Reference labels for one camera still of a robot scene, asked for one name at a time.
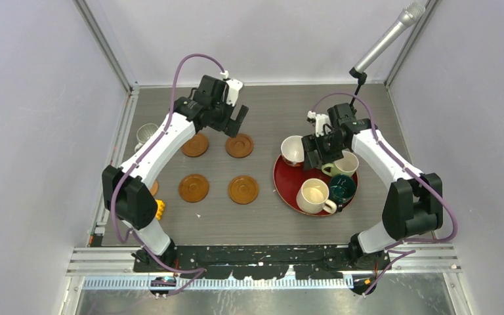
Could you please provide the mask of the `dark teal cup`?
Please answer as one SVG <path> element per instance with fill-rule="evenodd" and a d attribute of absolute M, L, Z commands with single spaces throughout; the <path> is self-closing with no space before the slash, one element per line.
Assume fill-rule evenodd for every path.
<path fill-rule="evenodd" d="M 329 182 L 329 199 L 337 205 L 336 212 L 341 212 L 353 199 L 357 183 L 347 175 L 336 175 Z"/>

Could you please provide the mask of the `brown ringed wooden coaster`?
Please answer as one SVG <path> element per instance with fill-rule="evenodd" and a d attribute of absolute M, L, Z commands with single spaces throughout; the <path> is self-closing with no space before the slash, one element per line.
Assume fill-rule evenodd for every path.
<path fill-rule="evenodd" d="M 200 174 L 185 176 L 179 183 L 179 196 L 186 202 L 196 203 L 203 200 L 209 192 L 208 180 Z"/>
<path fill-rule="evenodd" d="M 229 198 L 240 205 L 246 205 L 256 200 L 259 195 L 257 181 L 248 175 L 233 178 L 228 185 Z"/>
<path fill-rule="evenodd" d="M 246 158 L 254 149 L 253 139 L 245 134 L 239 133 L 234 138 L 228 138 L 225 149 L 229 156 L 233 158 Z"/>
<path fill-rule="evenodd" d="M 190 158 L 197 158 L 206 153 L 208 148 L 208 138 L 204 134 L 198 133 L 183 144 L 181 152 Z"/>

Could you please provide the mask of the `white cup red outside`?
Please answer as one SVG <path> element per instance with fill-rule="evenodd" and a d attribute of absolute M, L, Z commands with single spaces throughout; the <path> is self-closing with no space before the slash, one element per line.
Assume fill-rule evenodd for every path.
<path fill-rule="evenodd" d="M 283 161 L 291 167 L 301 167 L 305 161 L 302 136 L 293 135 L 285 138 L 280 146 Z"/>

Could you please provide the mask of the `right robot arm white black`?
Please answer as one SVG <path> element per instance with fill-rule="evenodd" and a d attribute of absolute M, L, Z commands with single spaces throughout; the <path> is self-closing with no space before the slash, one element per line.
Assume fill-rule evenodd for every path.
<path fill-rule="evenodd" d="M 388 189 L 381 220 L 350 239 L 349 263 L 361 270 L 374 261 L 376 252 L 441 228 L 443 207 L 438 200 L 442 194 L 440 177 L 410 165 L 370 119 L 358 119 L 355 113 L 347 103 L 332 106 L 326 114 L 309 111 L 306 119 L 315 132 L 301 141 L 304 169 L 321 169 L 349 150 L 367 162 Z"/>

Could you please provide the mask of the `grey striped ribbed cup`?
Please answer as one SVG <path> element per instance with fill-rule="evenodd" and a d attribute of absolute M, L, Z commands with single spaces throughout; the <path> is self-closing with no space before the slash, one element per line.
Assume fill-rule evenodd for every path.
<path fill-rule="evenodd" d="M 136 140 L 137 144 L 135 146 L 135 152 L 138 152 L 143 145 L 153 137 L 155 132 L 159 129 L 159 127 L 154 123 L 147 123 L 141 126 L 136 132 Z"/>

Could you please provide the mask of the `red round tray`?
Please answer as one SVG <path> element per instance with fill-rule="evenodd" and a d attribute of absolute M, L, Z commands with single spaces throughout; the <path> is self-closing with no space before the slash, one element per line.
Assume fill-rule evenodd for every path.
<path fill-rule="evenodd" d="M 323 174 L 319 169 L 311 169 L 304 171 L 302 167 L 292 167 L 288 165 L 283 157 L 279 155 L 274 164 L 273 181 L 277 193 L 284 200 L 288 206 L 294 210 L 314 217 L 327 217 L 331 213 L 327 211 L 320 211 L 316 214 L 306 213 L 299 208 L 296 202 L 296 196 L 304 181 L 315 178 L 324 181 L 326 184 L 330 183 L 331 177 Z"/>

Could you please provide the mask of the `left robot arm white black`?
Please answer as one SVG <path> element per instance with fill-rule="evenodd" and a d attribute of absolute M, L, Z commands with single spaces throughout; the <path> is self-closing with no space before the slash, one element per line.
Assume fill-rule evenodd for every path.
<path fill-rule="evenodd" d="M 204 75 L 190 96 L 174 100 L 173 111 L 136 153 L 119 167 L 109 165 L 102 172 L 105 208 L 133 229 L 151 251 L 151 265 L 160 272 L 174 266 L 174 242 L 156 218 L 158 204 L 150 187 L 174 154 L 202 129 L 209 127 L 232 138 L 238 134 L 249 110 L 241 106 L 232 118 L 243 87 L 227 73 L 222 79 Z"/>

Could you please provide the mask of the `small wooden coaster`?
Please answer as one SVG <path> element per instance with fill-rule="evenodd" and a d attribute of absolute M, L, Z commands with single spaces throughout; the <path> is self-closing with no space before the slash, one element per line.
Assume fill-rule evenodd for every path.
<path fill-rule="evenodd" d="M 152 196 L 155 196 L 159 190 L 159 183 L 158 181 L 153 181 L 152 187 L 150 188 L 150 193 Z"/>

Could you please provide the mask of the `large cream mug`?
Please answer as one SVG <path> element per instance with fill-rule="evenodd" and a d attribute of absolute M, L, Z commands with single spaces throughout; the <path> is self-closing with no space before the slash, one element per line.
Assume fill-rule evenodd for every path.
<path fill-rule="evenodd" d="M 311 215 L 322 211 L 329 214 L 337 212 L 337 204 L 329 199 L 328 185 L 318 178 L 310 178 L 303 182 L 297 193 L 296 202 L 301 211 Z"/>

